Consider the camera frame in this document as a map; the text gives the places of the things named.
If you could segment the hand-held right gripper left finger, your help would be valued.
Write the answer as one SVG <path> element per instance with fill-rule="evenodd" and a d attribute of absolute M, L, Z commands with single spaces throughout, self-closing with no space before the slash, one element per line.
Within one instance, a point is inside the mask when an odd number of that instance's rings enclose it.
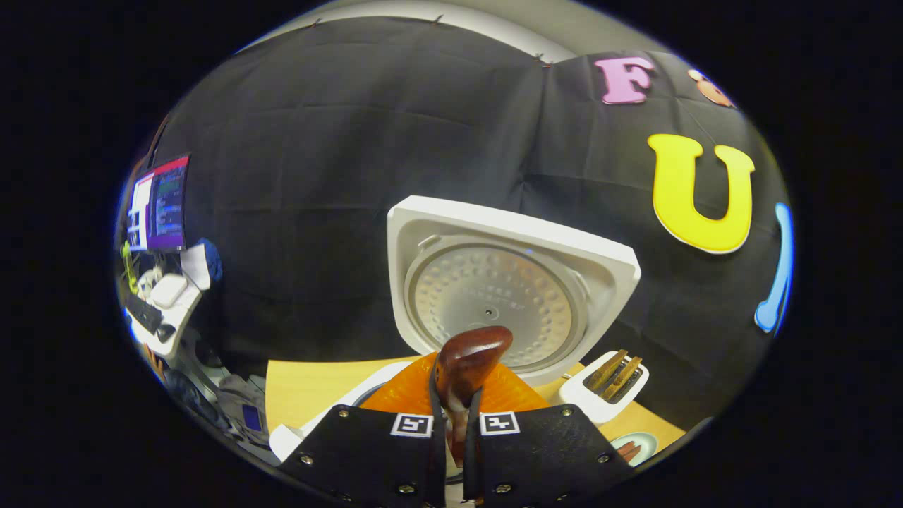
<path fill-rule="evenodd" d="M 284 475 L 341 507 L 444 507 L 445 421 L 365 409 L 412 358 L 275 363 L 275 456 Z"/>

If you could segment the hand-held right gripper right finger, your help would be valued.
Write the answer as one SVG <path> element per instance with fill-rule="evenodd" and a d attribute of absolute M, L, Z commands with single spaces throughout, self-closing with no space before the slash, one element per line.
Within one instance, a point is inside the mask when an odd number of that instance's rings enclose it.
<path fill-rule="evenodd" d="M 581 507 L 636 473 L 577 405 L 547 403 L 501 364 L 472 401 L 462 464 L 478 507 Z"/>

